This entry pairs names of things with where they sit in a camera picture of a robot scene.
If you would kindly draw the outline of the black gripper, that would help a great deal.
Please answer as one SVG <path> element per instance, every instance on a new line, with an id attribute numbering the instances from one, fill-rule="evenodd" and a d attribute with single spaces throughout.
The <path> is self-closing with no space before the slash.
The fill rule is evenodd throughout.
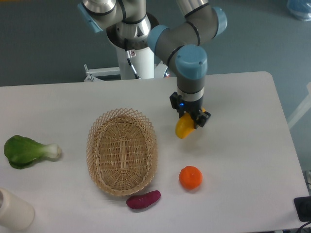
<path id="1" fill-rule="evenodd" d="M 185 113 L 188 113 L 193 120 L 194 128 L 204 127 L 210 119 L 211 114 L 205 109 L 202 109 L 203 97 L 196 101 L 185 101 L 177 92 L 173 92 L 170 97 L 171 106 L 179 113 L 181 118 Z"/>

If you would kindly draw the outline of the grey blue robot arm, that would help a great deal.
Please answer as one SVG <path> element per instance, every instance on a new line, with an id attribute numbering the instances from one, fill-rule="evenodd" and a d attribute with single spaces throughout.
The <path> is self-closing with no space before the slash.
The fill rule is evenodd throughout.
<path id="1" fill-rule="evenodd" d="M 185 21 L 174 29 L 160 25 L 144 0 L 82 0 L 78 9 L 93 31 L 106 31 L 122 79 L 154 78 L 159 58 L 177 76 L 172 108 L 189 115 L 192 127 L 203 127 L 210 114 L 202 108 L 208 69 L 202 44 L 226 29 L 227 17 L 207 0 L 180 0 L 178 6 Z"/>

